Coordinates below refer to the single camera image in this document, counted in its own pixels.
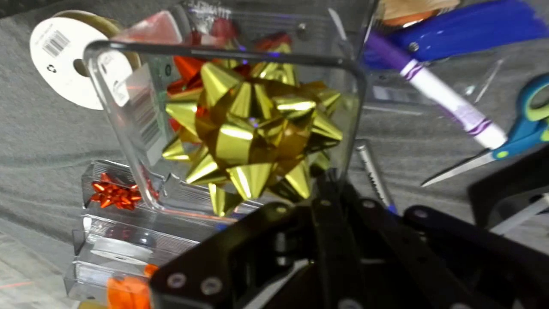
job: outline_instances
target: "blue scissor handle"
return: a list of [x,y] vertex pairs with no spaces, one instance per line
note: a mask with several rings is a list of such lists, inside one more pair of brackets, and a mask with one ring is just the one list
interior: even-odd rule
[[538,145],[549,143],[549,105],[533,109],[533,99],[549,88],[549,74],[531,80],[518,97],[518,119],[506,145],[492,152],[494,160],[506,160]]

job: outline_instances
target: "white spool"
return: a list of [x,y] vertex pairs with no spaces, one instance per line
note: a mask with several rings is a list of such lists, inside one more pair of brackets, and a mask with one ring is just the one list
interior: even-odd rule
[[[84,50],[90,42],[108,40],[97,28],[73,18],[54,16],[39,23],[30,35],[30,59],[39,76],[66,102],[90,111],[102,111],[102,105],[84,69]],[[132,74],[128,59],[120,52],[101,56],[104,80],[109,90],[116,90]]]

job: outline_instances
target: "scissors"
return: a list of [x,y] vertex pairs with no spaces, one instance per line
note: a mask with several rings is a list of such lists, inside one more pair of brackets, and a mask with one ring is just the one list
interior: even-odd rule
[[483,167],[492,162],[500,162],[523,155],[537,147],[549,143],[549,100],[538,105],[535,100],[543,90],[549,90],[549,74],[531,80],[518,95],[518,119],[509,140],[497,150],[473,157],[442,174],[427,179],[422,188],[452,179],[468,171]]

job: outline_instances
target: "gray cloth surface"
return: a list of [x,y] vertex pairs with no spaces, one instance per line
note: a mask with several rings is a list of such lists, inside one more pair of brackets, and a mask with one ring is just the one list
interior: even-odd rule
[[[116,20],[123,26],[168,8],[169,0],[61,2],[0,21],[0,217],[12,224],[68,241],[80,214],[80,176],[94,159],[121,162],[121,153],[102,112],[90,112],[61,100],[30,64],[27,40],[41,20],[61,9],[84,9]],[[537,9],[549,13],[542,0]],[[514,100],[533,76],[549,71],[549,42],[533,42],[447,61],[452,80],[478,64],[504,57],[506,62],[478,109],[500,128],[514,121]],[[454,181],[420,190],[428,176],[464,160],[482,148],[459,126],[439,114],[406,117],[365,112],[356,140],[370,140],[382,177],[398,207],[427,205],[471,220],[466,186],[504,167],[490,165]],[[351,183],[370,196],[362,164],[353,159]]]

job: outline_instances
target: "clear plastic container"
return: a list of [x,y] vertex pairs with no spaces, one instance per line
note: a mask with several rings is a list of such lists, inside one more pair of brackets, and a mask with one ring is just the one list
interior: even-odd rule
[[[188,169],[161,159],[176,135],[164,112],[166,88],[180,80],[173,56],[240,64],[288,64],[300,83],[322,81],[329,90],[341,93],[331,123],[343,133],[343,141],[327,150],[327,157],[329,176],[343,177],[365,99],[365,74],[355,57],[360,56],[374,9],[375,2],[367,0],[195,0],[157,13],[113,42],[89,45],[87,69],[144,198],[142,207],[192,219],[200,214],[199,220],[211,220],[207,190],[185,184]],[[238,49],[211,45],[211,33],[219,32],[214,26],[217,20],[235,26],[233,45]],[[274,33],[289,37],[291,54],[253,52],[257,42]],[[113,81],[102,71],[120,52],[135,52],[142,59],[142,66],[126,81]],[[279,198],[265,193],[259,202],[241,203],[233,219],[271,200]]]

